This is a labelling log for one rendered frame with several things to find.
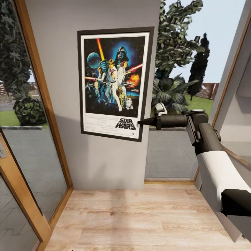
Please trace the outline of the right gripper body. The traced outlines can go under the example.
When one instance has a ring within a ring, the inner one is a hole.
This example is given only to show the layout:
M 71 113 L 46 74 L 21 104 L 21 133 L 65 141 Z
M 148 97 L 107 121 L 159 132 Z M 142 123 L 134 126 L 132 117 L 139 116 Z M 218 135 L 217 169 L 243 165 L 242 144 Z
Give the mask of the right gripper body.
M 162 114 L 158 115 L 155 113 L 156 116 L 156 129 L 161 130 L 161 128 L 174 128 L 176 126 L 176 114 Z

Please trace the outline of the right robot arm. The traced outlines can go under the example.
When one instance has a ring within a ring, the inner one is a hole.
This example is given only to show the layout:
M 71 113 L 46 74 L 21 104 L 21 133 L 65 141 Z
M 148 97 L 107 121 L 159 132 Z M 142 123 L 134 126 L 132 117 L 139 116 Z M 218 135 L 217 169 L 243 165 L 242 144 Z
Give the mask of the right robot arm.
M 167 114 L 163 103 L 155 105 L 154 118 L 138 124 L 161 128 L 186 127 L 199 165 L 204 197 L 222 212 L 251 243 L 251 189 L 242 179 L 221 144 L 220 133 L 208 122 L 205 110 Z

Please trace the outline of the poster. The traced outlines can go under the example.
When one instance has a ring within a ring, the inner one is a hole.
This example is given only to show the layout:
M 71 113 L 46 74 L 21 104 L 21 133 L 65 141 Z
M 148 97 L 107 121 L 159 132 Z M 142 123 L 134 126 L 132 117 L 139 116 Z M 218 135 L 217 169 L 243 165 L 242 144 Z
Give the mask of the poster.
M 81 134 L 142 142 L 154 28 L 77 31 Z

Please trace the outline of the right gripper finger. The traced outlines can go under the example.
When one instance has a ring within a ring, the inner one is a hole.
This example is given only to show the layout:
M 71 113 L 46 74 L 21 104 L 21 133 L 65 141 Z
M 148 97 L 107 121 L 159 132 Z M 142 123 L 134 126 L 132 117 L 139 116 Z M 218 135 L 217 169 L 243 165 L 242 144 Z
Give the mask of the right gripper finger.
M 154 116 L 154 118 L 138 121 L 137 123 L 155 126 L 156 125 L 156 116 Z

